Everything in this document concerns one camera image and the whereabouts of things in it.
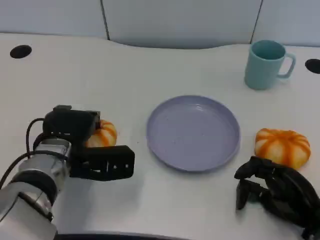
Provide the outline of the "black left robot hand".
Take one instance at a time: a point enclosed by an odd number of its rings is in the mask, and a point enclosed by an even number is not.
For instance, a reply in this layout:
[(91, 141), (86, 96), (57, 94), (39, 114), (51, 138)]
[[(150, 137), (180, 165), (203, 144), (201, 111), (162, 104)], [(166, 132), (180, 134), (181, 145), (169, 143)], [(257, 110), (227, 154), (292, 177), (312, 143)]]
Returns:
[(57, 105), (45, 115), (42, 135), (80, 146), (100, 128), (100, 116), (101, 113), (96, 110), (77, 110), (70, 105)]

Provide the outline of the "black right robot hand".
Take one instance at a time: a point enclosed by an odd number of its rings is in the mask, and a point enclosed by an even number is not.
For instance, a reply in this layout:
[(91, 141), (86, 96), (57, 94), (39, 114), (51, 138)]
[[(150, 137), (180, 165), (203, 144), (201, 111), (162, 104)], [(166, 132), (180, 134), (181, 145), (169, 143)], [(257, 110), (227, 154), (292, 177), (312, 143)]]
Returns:
[(259, 202), (270, 214), (303, 229), (304, 240), (320, 238), (320, 198), (297, 170), (252, 156), (235, 172), (236, 210), (247, 201)]

